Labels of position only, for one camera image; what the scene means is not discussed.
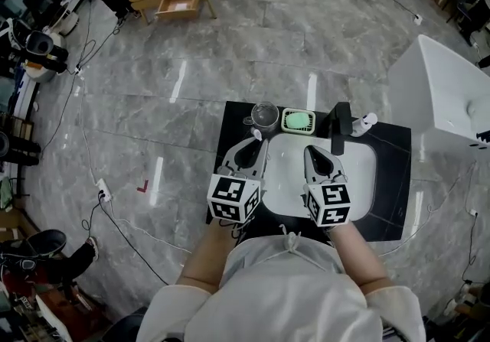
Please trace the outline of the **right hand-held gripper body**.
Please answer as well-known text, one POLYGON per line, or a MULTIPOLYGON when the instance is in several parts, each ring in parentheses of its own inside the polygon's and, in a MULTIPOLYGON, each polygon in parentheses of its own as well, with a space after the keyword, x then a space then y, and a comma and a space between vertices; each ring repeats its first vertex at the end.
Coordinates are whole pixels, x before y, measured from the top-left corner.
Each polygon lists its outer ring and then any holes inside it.
POLYGON ((327 178, 315 173, 315 182, 305 180, 305 206, 317 226, 338 226, 348 222, 351 198, 347 176, 327 178))

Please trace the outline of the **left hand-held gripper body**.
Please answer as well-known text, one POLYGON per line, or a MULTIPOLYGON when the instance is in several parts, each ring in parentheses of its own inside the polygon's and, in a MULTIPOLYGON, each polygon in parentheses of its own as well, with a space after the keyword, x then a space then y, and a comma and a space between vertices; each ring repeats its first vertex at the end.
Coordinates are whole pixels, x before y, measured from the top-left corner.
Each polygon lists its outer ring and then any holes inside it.
POLYGON ((207 203, 211 216, 233 223, 247 222, 261 202, 263 178, 259 179, 259 151, 262 141, 256 140, 256 160, 250 168, 229 168, 223 165, 211 175, 207 203))

